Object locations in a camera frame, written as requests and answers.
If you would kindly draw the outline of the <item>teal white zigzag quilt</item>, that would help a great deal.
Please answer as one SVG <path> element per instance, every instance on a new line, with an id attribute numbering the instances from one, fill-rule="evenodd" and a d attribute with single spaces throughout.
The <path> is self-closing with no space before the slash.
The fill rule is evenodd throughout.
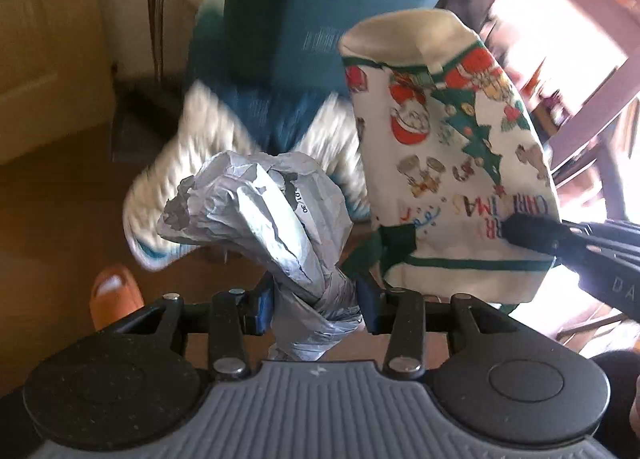
<path id="1" fill-rule="evenodd" d="M 122 206 L 129 250 L 147 271 L 160 271 L 191 252 L 157 234 L 166 203 L 180 182 L 217 154 L 240 163 L 256 156 L 310 156 L 344 194 L 352 219 L 368 218 L 354 110 L 337 93 L 287 92 L 224 78 L 224 0 L 201 0 L 189 49 L 188 89 L 174 137 L 132 182 Z"/>

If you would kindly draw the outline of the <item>beige wooden door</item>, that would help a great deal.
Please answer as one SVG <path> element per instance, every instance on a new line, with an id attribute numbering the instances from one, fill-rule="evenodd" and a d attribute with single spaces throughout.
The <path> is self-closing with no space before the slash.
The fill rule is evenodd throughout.
<path id="1" fill-rule="evenodd" d="M 111 119 L 99 0 L 1 0 L 1 160 Z"/>

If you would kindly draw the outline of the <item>chrome pole stand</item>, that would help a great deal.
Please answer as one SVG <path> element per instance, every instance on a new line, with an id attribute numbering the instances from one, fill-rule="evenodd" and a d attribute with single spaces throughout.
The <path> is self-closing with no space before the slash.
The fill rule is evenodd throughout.
<path id="1" fill-rule="evenodd" d="M 112 160 L 148 163 L 177 132 L 182 72 L 165 61 L 166 0 L 114 0 Z"/>

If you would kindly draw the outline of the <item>grey paper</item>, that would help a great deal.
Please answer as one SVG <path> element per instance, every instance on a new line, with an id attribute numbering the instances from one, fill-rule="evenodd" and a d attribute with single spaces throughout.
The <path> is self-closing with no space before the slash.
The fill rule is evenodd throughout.
<path id="1" fill-rule="evenodd" d="M 338 268 L 352 231 L 345 199 L 300 152 L 240 163 L 221 154 L 180 182 L 160 237 L 238 251 L 274 280 L 272 359 L 318 361 L 358 329 L 356 289 Z"/>

